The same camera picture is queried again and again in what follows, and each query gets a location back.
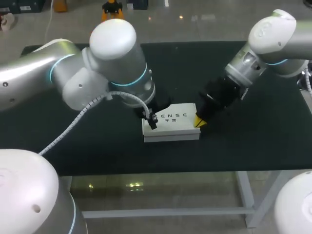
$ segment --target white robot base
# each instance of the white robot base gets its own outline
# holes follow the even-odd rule
[[[53,166],[25,150],[0,150],[0,233],[87,234]]]

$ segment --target white box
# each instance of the white box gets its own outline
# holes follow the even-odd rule
[[[144,142],[198,140],[200,129],[194,127],[196,106],[194,103],[171,104],[156,114],[157,128],[152,130],[142,119]]]

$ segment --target box lid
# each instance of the box lid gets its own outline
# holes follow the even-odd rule
[[[170,135],[199,134],[200,129],[194,127],[196,106],[194,103],[171,104],[156,114],[157,128],[152,130],[146,120],[142,120],[143,135],[158,137]]]

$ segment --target metal table frame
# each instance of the metal table frame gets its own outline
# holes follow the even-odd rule
[[[274,203],[281,188],[291,178],[292,173],[293,171],[272,171],[262,190],[262,194],[257,200],[254,200],[247,172],[236,172],[243,207],[83,211],[82,214],[84,218],[245,214],[247,228],[255,228],[260,224],[261,220]],[[69,190],[72,176],[66,176],[64,179],[66,180]]]

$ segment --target table leg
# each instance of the table leg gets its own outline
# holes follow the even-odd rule
[[[67,190],[70,191],[70,187],[72,186],[73,177],[72,176],[62,176],[61,179],[63,180]]]
[[[259,225],[264,215],[274,203],[279,191],[287,183],[292,175],[292,171],[272,171],[267,180],[263,194],[255,200],[254,213],[246,216],[248,228],[255,228]]]
[[[236,178],[244,207],[252,208],[254,205],[254,195],[250,187],[247,172],[236,172]]]

